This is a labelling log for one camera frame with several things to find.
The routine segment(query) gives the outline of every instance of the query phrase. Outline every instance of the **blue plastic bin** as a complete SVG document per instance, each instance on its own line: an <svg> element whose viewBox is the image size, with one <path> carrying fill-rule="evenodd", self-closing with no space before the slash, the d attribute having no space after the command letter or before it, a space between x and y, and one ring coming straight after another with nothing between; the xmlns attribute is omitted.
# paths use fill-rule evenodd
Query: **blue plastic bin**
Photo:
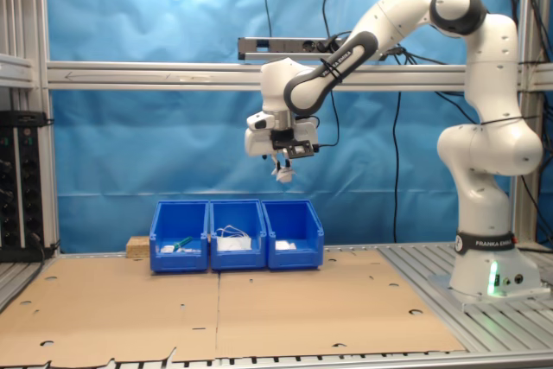
<svg viewBox="0 0 553 369"><path fill-rule="evenodd" d="M204 271L208 266L208 200L170 200L157 203L149 232L149 267L155 272ZM186 237L193 240L183 248L199 252L162 253Z"/></svg>
<svg viewBox="0 0 553 369"><path fill-rule="evenodd" d="M267 264L267 231L259 200L212 200L211 268L214 270L247 270ZM251 251L217 251L219 228L232 225L251 238Z"/></svg>
<svg viewBox="0 0 553 369"><path fill-rule="evenodd" d="M269 232L267 263L271 270L300 270L322 265L324 232L309 200L263 202ZM295 250L278 251L276 242L285 240Z"/></svg>

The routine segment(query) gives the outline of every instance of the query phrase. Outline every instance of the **white item in bin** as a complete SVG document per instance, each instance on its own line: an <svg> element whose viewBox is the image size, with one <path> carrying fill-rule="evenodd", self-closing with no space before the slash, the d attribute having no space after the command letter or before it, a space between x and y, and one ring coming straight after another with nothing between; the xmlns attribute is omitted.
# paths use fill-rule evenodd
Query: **white item in bin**
<svg viewBox="0 0 553 369"><path fill-rule="evenodd" d="M217 251L251 251L251 238L217 237Z"/></svg>
<svg viewBox="0 0 553 369"><path fill-rule="evenodd" d="M296 249L296 244L285 240L275 242L275 249L277 251L293 251Z"/></svg>
<svg viewBox="0 0 553 369"><path fill-rule="evenodd" d="M241 229L227 225L217 232L221 232L217 237L217 251L251 251L251 238Z"/></svg>
<svg viewBox="0 0 553 369"><path fill-rule="evenodd" d="M181 247L177 251L173 251L174 249L175 249L174 245L165 245L161 249L161 253L169 254L169 253L172 253L172 252L185 252L185 253L188 253L188 254L197 254L198 252L200 252L200 250L195 250L193 248L182 248Z"/></svg>

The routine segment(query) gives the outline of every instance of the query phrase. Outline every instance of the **blue paper backdrop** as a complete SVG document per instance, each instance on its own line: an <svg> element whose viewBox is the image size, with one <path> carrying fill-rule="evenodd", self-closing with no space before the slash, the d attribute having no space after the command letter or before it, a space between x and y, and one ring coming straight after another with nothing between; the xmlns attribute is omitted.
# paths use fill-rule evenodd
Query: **blue paper backdrop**
<svg viewBox="0 0 553 369"><path fill-rule="evenodd" d="M333 33L378 0L328 0ZM510 13L509 0L484 0ZM269 0L274 36L325 36L322 0ZM48 0L52 60L236 62L240 36L267 36L264 0ZM463 63L462 41L431 28L410 51ZM258 92L56 91L56 168L61 248L118 251L146 235L158 200L309 198L327 244L391 242L395 92L336 93L341 140L295 163L291 185L269 161L244 153L245 119ZM461 105L475 116L462 101ZM320 137L335 137L330 103ZM453 180L436 152L440 133L464 117L432 92L407 92L397 126L400 241L452 240Z"/></svg>

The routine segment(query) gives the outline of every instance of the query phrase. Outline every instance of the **metal grating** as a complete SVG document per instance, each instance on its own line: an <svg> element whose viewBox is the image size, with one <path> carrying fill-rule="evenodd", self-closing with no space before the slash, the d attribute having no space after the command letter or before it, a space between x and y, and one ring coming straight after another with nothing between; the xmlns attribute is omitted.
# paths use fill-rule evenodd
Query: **metal grating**
<svg viewBox="0 0 553 369"><path fill-rule="evenodd" d="M453 269L451 244L329 246L327 251L378 250L410 283L467 349L455 353L403 353L334 356L292 356L214 361L110 362L99 369L181 369L187 367L233 366L238 368L285 368L355 366L399 367L553 367L553 300L480 305L461 312L429 283L434 275L448 275ZM553 256L528 253L543 274L553 276ZM124 256L123 253L66 255L67 258ZM37 264L0 264L0 301L11 287L25 283Z"/></svg>

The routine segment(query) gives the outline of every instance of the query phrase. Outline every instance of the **franka emika robot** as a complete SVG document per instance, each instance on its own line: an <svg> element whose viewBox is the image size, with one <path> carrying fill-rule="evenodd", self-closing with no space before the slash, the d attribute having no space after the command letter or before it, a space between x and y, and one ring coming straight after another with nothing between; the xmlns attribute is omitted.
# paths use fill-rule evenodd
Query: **franka emika robot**
<svg viewBox="0 0 553 369"><path fill-rule="evenodd" d="M379 0L322 65L306 67L290 58L264 64L263 110L247 119L246 152L270 155L276 178L290 181L290 159L312 156L319 148L316 120L309 116L328 93L359 65L378 60L426 24L465 40L465 99L480 117L480 124L447 128L438 140L459 195L449 288L475 302L547 295L536 265L514 245L509 199L493 177L529 174L542 159L541 140L518 107L517 28L511 18L488 13L480 0Z"/></svg>

